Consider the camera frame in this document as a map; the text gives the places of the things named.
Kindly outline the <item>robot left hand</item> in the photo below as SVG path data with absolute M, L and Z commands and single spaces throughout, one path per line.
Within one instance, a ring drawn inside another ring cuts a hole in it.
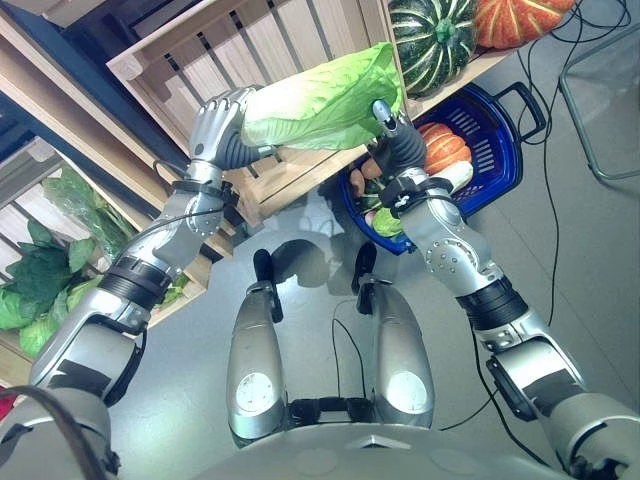
M 188 178 L 195 179 L 206 169 L 247 167 L 277 151 L 274 145 L 250 146 L 242 139 L 246 109 L 259 89 L 252 85 L 225 91 L 198 110 L 189 140 Z

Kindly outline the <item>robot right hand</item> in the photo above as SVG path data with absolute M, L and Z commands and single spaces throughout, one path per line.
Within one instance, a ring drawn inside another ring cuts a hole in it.
M 382 133 L 367 145 L 367 150 L 383 175 L 397 176 L 409 168 L 423 168 L 426 145 L 406 116 L 394 114 L 382 99 L 375 100 L 371 110 Z

